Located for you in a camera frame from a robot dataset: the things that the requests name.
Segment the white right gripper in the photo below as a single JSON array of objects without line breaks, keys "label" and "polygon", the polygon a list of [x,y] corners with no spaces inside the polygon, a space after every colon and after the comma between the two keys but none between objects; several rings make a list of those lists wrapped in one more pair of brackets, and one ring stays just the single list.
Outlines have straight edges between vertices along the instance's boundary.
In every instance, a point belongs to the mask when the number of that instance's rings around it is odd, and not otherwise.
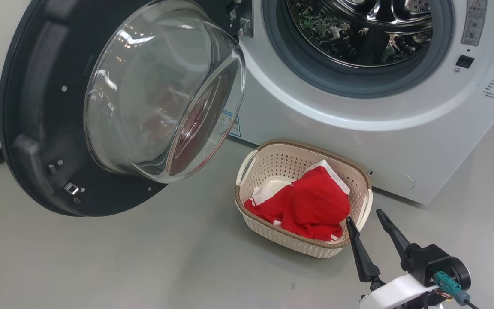
[{"label": "white right gripper", "polygon": [[[401,262],[408,260],[406,249],[408,239],[382,209],[376,210],[382,228],[390,236]],[[369,283],[370,292],[359,302],[359,309],[423,309],[423,296],[437,289],[436,285],[424,286],[414,276],[406,274],[386,284],[379,278],[381,272],[373,264],[359,237],[359,230],[353,219],[347,217],[346,227],[355,260],[359,281]]]}]

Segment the red and white jersey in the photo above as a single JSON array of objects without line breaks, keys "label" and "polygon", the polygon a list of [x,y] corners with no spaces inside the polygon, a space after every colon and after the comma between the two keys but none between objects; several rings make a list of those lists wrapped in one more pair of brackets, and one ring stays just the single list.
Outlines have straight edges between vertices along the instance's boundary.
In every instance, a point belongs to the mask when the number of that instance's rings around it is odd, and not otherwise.
[{"label": "red and white jersey", "polygon": [[326,160],[310,166],[282,191],[281,228],[324,242],[342,237],[340,224],[350,213],[350,190]]}]

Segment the round black glass washer door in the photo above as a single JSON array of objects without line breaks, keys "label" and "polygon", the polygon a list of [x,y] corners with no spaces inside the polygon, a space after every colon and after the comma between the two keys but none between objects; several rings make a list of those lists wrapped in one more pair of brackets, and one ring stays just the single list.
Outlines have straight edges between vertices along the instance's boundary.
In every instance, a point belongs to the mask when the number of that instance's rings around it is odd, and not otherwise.
[{"label": "round black glass washer door", "polygon": [[198,172],[243,100],[245,0],[31,0],[0,82],[9,169],[37,203],[101,217]]}]

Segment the white front-load washing machine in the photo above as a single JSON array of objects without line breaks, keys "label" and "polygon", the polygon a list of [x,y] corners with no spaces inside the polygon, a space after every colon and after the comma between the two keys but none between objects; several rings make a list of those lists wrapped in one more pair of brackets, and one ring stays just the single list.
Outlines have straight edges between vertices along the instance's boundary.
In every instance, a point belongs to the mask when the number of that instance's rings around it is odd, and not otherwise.
[{"label": "white front-load washing machine", "polygon": [[466,0],[452,0],[455,29],[437,70],[402,93],[348,98],[310,86],[271,45],[262,0],[232,0],[247,80],[241,138],[309,143],[365,169],[377,188],[428,204],[494,124],[494,0],[478,46],[461,44]]}]

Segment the cream perforated laundry basket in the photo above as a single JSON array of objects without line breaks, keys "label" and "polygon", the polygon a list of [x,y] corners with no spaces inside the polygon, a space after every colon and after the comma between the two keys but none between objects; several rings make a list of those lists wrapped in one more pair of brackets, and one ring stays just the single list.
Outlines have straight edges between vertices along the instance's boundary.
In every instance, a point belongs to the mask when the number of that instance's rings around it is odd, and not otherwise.
[{"label": "cream perforated laundry basket", "polygon": [[310,240],[286,231],[258,218],[245,209],[244,203],[253,195],[256,187],[280,190],[298,180],[308,167],[326,160],[350,189],[350,217],[358,230],[364,227],[373,202],[371,179],[355,162],[312,145],[286,139],[263,143],[243,160],[235,181],[235,204],[246,225],[258,235],[290,250],[314,258],[332,258],[349,246],[350,239],[345,221],[341,222],[343,234],[337,241]]}]

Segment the grey rubber door gasket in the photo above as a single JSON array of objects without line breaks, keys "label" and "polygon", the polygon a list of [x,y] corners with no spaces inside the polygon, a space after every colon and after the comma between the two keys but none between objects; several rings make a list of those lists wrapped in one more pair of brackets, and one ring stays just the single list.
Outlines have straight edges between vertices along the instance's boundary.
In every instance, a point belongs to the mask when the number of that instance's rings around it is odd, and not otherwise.
[{"label": "grey rubber door gasket", "polygon": [[304,82],[348,98],[379,98],[402,93],[429,78],[443,62],[455,29],[452,0],[428,0],[433,36],[424,53],[385,67],[353,68],[315,50],[298,32],[286,0],[262,0],[263,23],[271,45],[284,64]]}]

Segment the blue energy label sticker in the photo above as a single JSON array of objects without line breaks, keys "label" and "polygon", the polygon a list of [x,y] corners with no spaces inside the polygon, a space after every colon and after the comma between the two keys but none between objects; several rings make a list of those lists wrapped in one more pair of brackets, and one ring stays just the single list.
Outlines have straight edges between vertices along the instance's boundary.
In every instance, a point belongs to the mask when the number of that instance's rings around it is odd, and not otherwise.
[{"label": "blue energy label sticker", "polygon": [[241,124],[239,115],[228,111],[222,111],[219,117],[221,123],[221,131],[226,131],[229,128],[229,135],[237,138],[241,138]]}]

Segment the steel washer drum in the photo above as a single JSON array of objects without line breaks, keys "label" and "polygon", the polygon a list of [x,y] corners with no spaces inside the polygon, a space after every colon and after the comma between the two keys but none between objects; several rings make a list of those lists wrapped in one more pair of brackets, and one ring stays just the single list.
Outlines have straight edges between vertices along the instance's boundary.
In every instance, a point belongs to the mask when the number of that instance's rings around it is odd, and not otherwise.
[{"label": "steel washer drum", "polygon": [[286,0],[298,32],[315,50],[353,68],[385,67],[427,51],[428,0]]}]

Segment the grey warning sticker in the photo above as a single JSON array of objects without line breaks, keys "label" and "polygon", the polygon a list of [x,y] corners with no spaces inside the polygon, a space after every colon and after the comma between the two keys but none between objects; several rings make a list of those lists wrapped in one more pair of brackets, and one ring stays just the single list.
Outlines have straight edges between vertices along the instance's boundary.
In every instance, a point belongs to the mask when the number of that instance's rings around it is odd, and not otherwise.
[{"label": "grey warning sticker", "polygon": [[466,0],[466,5],[461,44],[478,46],[485,24],[488,0]]}]

